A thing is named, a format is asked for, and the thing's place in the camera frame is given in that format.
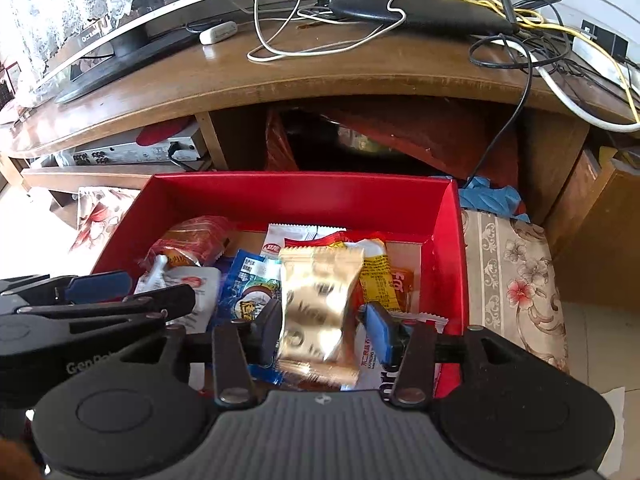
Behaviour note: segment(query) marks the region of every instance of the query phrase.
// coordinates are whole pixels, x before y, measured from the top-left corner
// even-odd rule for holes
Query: screw
[[[250,398],[246,388],[225,388],[220,394],[220,400],[226,404],[243,404]]]
[[[403,404],[413,405],[424,402],[427,395],[420,388],[403,388],[396,393],[396,399]]]

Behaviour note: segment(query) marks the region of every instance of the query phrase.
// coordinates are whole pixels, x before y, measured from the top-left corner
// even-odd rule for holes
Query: monitor stand
[[[58,95],[56,103],[78,99],[197,42],[198,35],[183,28],[154,40],[149,40],[144,27],[124,32],[110,41],[114,56],[78,76]]]

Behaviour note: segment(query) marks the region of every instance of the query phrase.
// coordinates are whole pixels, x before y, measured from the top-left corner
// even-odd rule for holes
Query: white plug
[[[225,22],[216,25],[215,27],[208,28],[204,32],[200,33],[200,43],[203,45],[213,45],[219,41],[231,38],[238,31],[236,22]]]

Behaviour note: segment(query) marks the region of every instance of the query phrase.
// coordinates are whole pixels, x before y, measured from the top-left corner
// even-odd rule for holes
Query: wooden desk
[[[289,50],[362,37],[367,25],[290,27],[278,44]],[[252,25],[231,40],[194,46],[154,63],[66,105],[49,102],[14,132],[0,127],[0,152],[29,158],[171,118],[196,115],[217,168],[241,169],[228,160],[240,140],[248,105],[318,96],[405,94],[468,98],[516,104],[526,76],[488,70],[468,60],[469,41],[397,32],[331,57],[284,59],[254,64],[246,53],[257,44]],[[501,48],[487,59],[505,60]],[[572,87],[601,117],[630,121],[624,104],[576,80]],[[527,102],[531,126],[524,178],[527,206],[542,221],[577,159],[588,126],[536,79]]]

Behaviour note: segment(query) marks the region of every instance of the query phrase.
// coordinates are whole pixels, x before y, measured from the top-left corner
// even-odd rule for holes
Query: white snack package
[[[346,231],[346,229],[317,225],[269,224],[260,256],[277,258],[280,250],[284,247],[285,238],[298,241],[317,240],[338,231]]]
[[[449,322],[446,317],[434,316],[433,314],[411,314],[405,312],[391,312],[390,314],[399,319],[415,319],[421,322],[432,321],[437,332],[440,334]],[[376,353],[373,351],[371,341],[367,337],[364,325],[362,324],[359,324],[358,329],[356,330],[355,352],[356,358],[359,359],[358,364],[360,365],[360,375],[358,376],[358,383],[355,385],[353,390],[379,390],[388,398],[391,394],[391,388],[394,385],[394,381],[398,376],[398,372],[387,372],[382,364],[380,364],[376,358]],[[433,378],[434,392],[438,386],[439,377],[440,364],[436,363]]]
[[[138,281],[136,294],[183,283],[191,285],[196,293],[196,304],[193,310],[190,314],[171,320],[169,323],[183,325],[187,334],[197,334],[207,331],[209,319],[216,311],[221,278],[222,274],[214,267],[174,267],[161,276],[153,276],[152,269],[149,275],[143,276]],[[195,390],[204,388],[204,363],[191,364],[189,386]]]

